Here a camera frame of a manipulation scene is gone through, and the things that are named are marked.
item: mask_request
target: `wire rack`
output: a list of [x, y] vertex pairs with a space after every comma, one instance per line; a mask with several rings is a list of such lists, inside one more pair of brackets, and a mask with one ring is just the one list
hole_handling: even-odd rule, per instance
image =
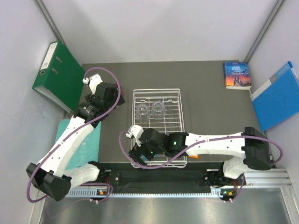
[[[146, 104], [151, 111], [152, 104], [161, 100], [166, 108], [166, 116], [162, 120], [155, 120], [152, 116], [147, 123], [141, 123], [136, 120], [136, 108], [139, 104]], [[184, 119], [182, 110], [182, 100], [180, 89], [144, 89], [133, 91], [133, 109], [132, 109], [132, 125], [139, 125], [142, 128], [153, 128], [160, 133], [170, 134], [172, 132], [184, 132]], [[170, 157], [164, 154], [157, 155], [153, 160], [148, 161], [145, 157], [142, 159], [148, 166], [157, 166], [166, 163]], [[182, 156], [172, 161], [165, 167], [184, 168], [187, 164], [187, 157]]]

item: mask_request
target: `cable clip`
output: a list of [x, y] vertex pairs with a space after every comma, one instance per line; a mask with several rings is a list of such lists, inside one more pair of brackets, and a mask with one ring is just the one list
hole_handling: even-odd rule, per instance
[[86, 84], [86, 85], [89, 84], [89, 78], [84, 78], [82, 81], [83, 81], [83, 83]]
[[209, 138], [210, 137], [210, 135], [206, 135], [206, 142], [209, 142]]

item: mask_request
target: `book cover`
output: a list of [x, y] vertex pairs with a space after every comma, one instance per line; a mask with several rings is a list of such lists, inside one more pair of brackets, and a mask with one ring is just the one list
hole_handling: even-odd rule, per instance
[[79, 104], [84, 73], [67, 47], [61, 41], [53, 42], [32, 88], [70, 113]]
[[225, 88], [235, 90], [249, 90], [251, 78], [246, 62], [224, 62]]

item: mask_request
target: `binder label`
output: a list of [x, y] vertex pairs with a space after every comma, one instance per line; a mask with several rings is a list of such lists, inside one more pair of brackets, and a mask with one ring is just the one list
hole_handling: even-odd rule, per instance
[[50, 62], [51, 62], [51, 59], [53, 57], [53, 54], [55, 52], [55, 49], [56, 49], [56, 46], [57, 46], [57, 42], [56, 43], [52, 43], [50, 46], [49, 46], [49, 49], [47, 51], [47, 54], [46, 54], [46, 57], [42, 63], [42, 66], [41, 66], [41, 69], [40, 70], [43, 70], [43, 69], [47, 69]]

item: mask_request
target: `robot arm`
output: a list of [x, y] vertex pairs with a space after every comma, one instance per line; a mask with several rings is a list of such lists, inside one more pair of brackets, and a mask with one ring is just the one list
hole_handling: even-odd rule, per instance
[[[94, 161], [79, 168], [65, 170], [81, 142], [106, 117], [79, 129], [67, 140], [64, 139], [84, 123], [105, 113], [115, 103], [118, 93], [115, 84], [103, 82], [98, 74], [91, 76], [89, 80], [85, 79], [84, 83], [89, 85], [92, 93], [87, 95], [86, 101], [78, 106], [66, 130], [52, 149], [38, 162], [40, 163], [54, 148], [60, 145], [59, 149], [42, 164], [33, 179], [34, 187], [56, 201], [63, 199], [71, 188], [95, 180], [102, 182], [105, 179], [105, 169]], [[121, 96], [118, 105], [123, 103], [124, 99]], [[29, 164], [26, 170], [29, 177], [36, 167], [36, 164]]]
[[244, 138], [209, 141], [213, 138], [241, 135], [264, 138], [261, 133], [252, 127], [246, 127], [243, 133], [213, 136], [181, 132], [166, 135], [154, 129], [142, 129], [142, 127], [134, 125], [129, 128], [128, 134], [126, 134], [128, 138], [134, 138], [136, 142], [129, 155], [141, 165], [146, 165], [140, 158], [142, 155], [149, 161], [156, 154], [173, 157], [188, 146], [205, 140], [206, 142], [189, 148], [182, 156], [196, 156], [199, 154], [231, 155], [233, 158], [225, 161], [222, 167], [222, 175], [230, 179], [236, 179], [249, 170], [271, 169], [269, 145], [266, 142]]

